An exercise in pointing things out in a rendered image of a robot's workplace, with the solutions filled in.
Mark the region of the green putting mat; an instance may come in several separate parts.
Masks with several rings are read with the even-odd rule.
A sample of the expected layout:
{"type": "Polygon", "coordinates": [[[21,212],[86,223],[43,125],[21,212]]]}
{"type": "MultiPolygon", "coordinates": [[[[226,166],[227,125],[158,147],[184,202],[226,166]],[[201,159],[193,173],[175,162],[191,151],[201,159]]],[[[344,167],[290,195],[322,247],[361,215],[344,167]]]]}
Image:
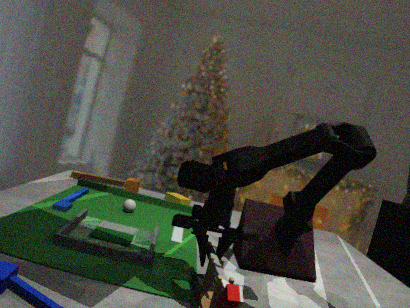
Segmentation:
{"type": "MultiPolygon", "coordinates": [[[[147,294],[197,303],[196,236],[183,228],[181,244],[171,242],[173,215],[192,216],[141,200],[88,188],[89,193],[74,200],[66,212],[53,210],[53,204],[88,188],[75,185],[40,202],[0,219],[0,253],[38,263],[147,294]],[[132,212],[123,209],[127,199],[136,202],[132,212]],[[84,209],[87,216],[136,229],[155,232],[159,226],[150,266],[54,243],[54,233],[84,209]]],[[[98,225],[99,225],[98,224],[98,225]]]]}

